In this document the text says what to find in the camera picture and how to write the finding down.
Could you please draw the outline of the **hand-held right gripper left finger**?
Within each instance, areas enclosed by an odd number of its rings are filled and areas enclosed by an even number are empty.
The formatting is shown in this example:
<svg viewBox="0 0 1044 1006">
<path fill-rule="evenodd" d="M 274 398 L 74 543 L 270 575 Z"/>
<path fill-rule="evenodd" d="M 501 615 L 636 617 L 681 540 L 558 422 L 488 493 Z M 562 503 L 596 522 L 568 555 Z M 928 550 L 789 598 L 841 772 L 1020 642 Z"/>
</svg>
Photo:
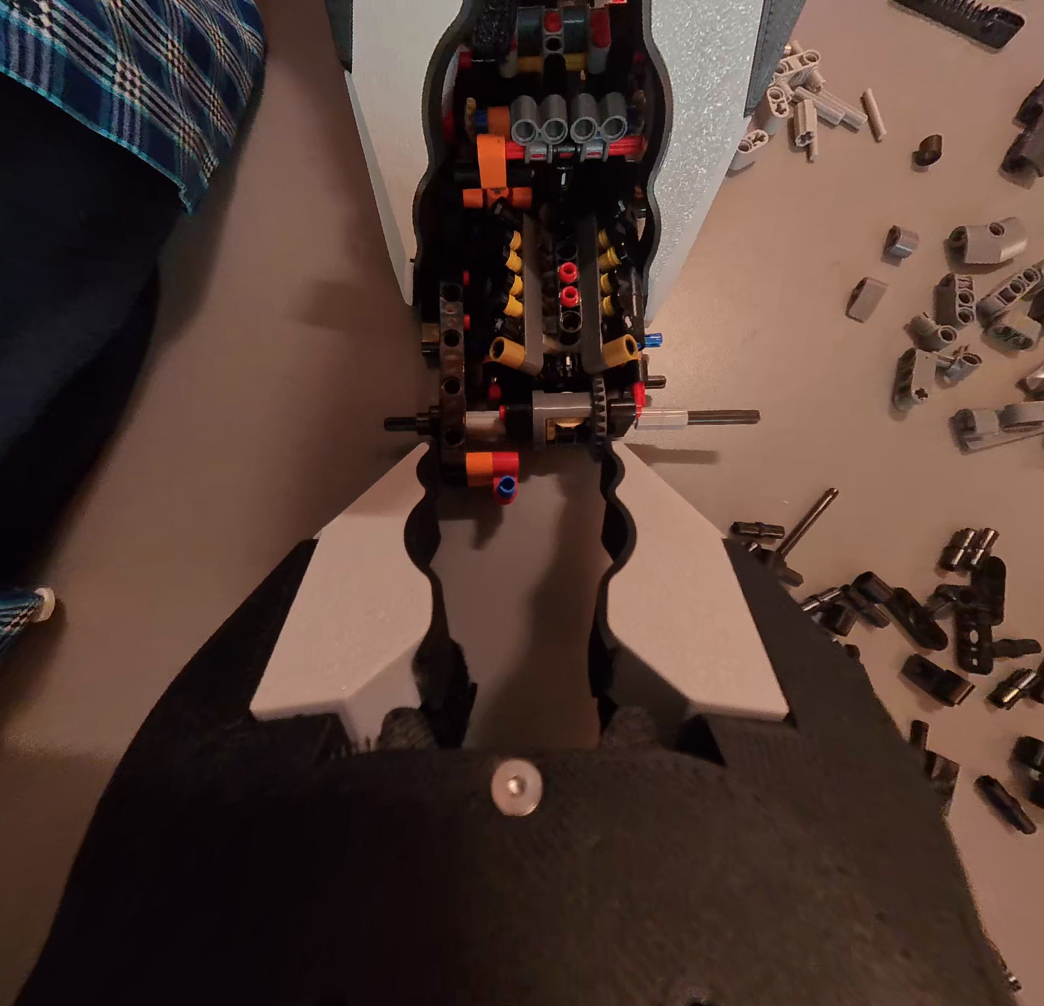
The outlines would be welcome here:
<svg viewBox="0 0 1044 1006">
<path fill-rule="evenodd" d="M 437 554 L 438 468 L 419 444 L 321 530 L 254 692 L 260 721 L 334 715 L 355 746 L 419 710 L 462 745 L 477 686 L 450 634 Z"/>
</svg>

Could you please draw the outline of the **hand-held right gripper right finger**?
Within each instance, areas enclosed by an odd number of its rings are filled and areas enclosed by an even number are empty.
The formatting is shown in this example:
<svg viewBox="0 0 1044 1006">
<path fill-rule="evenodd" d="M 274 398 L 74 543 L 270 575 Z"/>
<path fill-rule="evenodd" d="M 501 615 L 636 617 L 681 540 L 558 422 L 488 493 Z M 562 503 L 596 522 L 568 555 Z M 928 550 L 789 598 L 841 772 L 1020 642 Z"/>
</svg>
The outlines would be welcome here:
<svg viewBox="0 0 1044 1006">
<path fill-rule="evenodd" d="M 686 748 L 698 720 L 776 724 L 790 708 L 718 529 L 628 445 L 602 456 L 597 715 Z"/>
</svg>

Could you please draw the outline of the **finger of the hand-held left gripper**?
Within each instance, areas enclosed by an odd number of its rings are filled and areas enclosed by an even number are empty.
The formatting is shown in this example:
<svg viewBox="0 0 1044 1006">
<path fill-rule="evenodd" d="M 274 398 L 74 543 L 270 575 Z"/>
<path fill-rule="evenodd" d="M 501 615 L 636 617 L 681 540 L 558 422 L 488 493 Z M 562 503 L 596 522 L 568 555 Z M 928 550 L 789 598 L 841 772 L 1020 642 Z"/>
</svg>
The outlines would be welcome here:
<svg viewBox="0 0 1044 1006">
<path fill-rule="evenodd" d="M 646 320 L 666 304 L 807 0 L 640 0 L 662 88 L 647 184 Z"/>
<path fill-rule="evenodd" d="M 413 303 L 417 200 L 434 141 L 433 61 L 468 0 L 322 0 L 392 267 Z"/>
</svg>

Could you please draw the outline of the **black lego technic model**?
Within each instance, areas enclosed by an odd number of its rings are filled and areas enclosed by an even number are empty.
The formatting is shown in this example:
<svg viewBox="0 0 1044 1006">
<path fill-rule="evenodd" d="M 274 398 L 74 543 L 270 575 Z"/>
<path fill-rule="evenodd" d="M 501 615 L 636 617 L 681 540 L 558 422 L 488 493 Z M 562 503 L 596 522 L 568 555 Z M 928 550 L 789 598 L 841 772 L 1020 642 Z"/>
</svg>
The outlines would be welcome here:
<svg viewBox="0 0 1044 1006">
<path fill-rule="evenodd" d="M 651 405 L 650 138 L 662 88 L 640 0 L 468 0 L 433 61 L 413 303 L 436 372 L 388 418 L 438 482 L 515 501 L 524 454 L 602 458 L 639 429 L 755 425 L 754 410 Z"/>
</svg>

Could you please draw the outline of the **pile of light grey lego pins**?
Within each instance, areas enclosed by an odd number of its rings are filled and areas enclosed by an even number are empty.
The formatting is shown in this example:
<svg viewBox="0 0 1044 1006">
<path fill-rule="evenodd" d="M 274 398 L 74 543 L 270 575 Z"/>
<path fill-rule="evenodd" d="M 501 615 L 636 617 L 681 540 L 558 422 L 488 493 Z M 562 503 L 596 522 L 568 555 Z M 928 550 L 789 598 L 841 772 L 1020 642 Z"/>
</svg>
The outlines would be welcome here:
<svg viewBox="0 0 1044 1006">
<path fill-rule="evenodd" d="M 790 41 L 776 63 L 772 79 L 750 115 L 748 131 L 739 140 L 726 169 L 737 176 L 765 151 L 772 139 L 783 135 L 797 152 L 810 163 L 818 158 L 818 130 L 843 127 L 853 133 L 868 129 L 875 142 L 886 137 L 886 129 L 871 89 L 864 90 L 855 104 L 828 90 L 821 72 L 821 55 Z"/>
</svg>

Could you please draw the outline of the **black lego gear rack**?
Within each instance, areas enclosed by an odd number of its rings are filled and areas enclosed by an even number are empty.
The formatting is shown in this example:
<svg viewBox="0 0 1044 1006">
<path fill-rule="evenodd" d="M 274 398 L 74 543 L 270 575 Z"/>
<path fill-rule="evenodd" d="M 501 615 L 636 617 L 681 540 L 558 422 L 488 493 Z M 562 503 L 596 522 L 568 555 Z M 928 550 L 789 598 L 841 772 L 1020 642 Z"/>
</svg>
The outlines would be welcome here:
<svg viewBox="0 0 1044 1006">
<path fill-rule="evenodd" d="M 893 0 L 977 44 L 1001 50 L 1020 33 L 1025 23 L 1022 15 L 1007 8 L 990 7 L 978 0 Z"/>
</svg>

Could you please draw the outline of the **group of small black lego pieces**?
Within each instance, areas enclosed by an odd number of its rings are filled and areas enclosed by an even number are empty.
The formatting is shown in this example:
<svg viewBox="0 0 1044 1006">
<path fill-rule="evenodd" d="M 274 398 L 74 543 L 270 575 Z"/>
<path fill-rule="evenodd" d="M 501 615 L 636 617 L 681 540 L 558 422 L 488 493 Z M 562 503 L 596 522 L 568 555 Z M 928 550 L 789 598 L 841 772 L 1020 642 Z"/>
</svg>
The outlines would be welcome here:
<svg viewBox="0 0 1044 1006">
<path fill-rule="evenodd" d="M 791 529 L 760 521 L 735 521 L 729 534 L 742 540 L 745 550 L 776 579 L 788 588 L 802 585 L 802 576 L 790 567 L 788 556 L 840 493 L 828 489 Z M 905 588 L 891 586 L 879 575 L 865 571 L 841 585 L 811 594 L 800 608 L 813 624 L 843 644 L 851 658 L 860 660 L 858 648 L 845 640 L 856 624 L 898 628 L 917 648 L 904 661 L 901 676 L 927 699 L 955 709 L 974 693 L 969 676 L 993 674 L 999 660 L 1037 658 L 1036 669 L 1016 668 L 993 686 L 986 702 L 998 712 L 1011 712 L 1022 700 L 1042 705 L 1042 642 L 1033 638 L 1003 638 L 994 630 L 1002 626 L 1006 610 L 1009 572 L 994 554 L 998 532 L 991 528 L 964 528 L 944 547 L 938 561 L 942 572 L 955 574 L 960 582 L 942 582 L 924 601 Z M 944 668 L 927 652 L 942 654 L 951 648 L 958 670 Z M 911 720 L 909 745 L 933 786 L 944 815 L 959 781 L 959 763 L 929 748 L 929 726 Z M 1011 750 L 1014 763 L 1031 782 L 1027 803 L 1042 810 L 1042 739 L 1020 736 Z M 1042 827 L 999 779 L 983 774 L 974 790 L 1011 829 L 1023 835 Z"/>
</svg>

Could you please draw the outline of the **group of dark grey lego connectors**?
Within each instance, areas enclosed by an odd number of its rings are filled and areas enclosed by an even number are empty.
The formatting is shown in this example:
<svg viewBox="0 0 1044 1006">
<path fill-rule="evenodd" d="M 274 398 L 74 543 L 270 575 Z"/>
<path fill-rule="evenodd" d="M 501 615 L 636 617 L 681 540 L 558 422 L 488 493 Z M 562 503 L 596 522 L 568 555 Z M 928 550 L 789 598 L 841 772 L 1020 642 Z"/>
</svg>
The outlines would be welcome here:
<svg viewBox="0 0 1044 1006">
<path fill-rule="evenodd" d="M 1014 264 L 1027 245 L 1027 230 L 1014 216 L 955 227 L 945 240 L 956 266 L 989 270 Z M 969 345 L 973 329 L 988 348 L 1005 355 L 1042 349 L 1042 286 L 1041 260 L 1017 266 L 984 293 L 977 291 L 975 274 L 944 274 L 929 309 L 904 327 L 910 348 L 900 355 L 894 372 L 894 411 L 910 413 L 940 387 L 956 387 L 981 368 L 983 355 Z M 1042 366 L 1027 373 L 1018 386 L 1018 402 L 996 409 L 964 408 L 951 416 L 950 432 L 960 451 L 976 453 L 1042 437 Z"/>
</svg>

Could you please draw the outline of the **blue plaid shirt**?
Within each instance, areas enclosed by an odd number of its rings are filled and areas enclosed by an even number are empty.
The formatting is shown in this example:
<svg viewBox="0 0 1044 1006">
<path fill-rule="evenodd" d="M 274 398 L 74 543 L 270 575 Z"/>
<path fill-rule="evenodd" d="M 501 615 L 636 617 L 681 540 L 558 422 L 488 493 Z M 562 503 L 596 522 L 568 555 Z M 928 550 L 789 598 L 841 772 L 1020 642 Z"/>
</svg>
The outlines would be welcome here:
<svg viewBox="0 0 1044 1006">
<path fill-rule="evenodd" d="M 235 149 L 265 54 L 254 0 L 1 0 L 1 78 L 170 179 L 182 215 Z M 2 585 L 2 654 L 55 608 L 34 568 Z"/>
</svg>

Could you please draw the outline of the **dark trousers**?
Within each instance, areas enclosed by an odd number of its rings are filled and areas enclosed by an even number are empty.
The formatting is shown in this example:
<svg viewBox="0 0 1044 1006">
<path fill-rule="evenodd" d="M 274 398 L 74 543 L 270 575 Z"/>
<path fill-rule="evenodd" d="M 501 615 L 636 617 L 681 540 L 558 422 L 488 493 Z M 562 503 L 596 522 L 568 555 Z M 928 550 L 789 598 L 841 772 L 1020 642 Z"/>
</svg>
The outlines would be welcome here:
<svg viewBox="0 0 1044 1006">
<path fill-rule="evenodd" d="M 176 186 L 1 82 L 1 576 L 27 581 L 150 346 Z"/>
</svg>

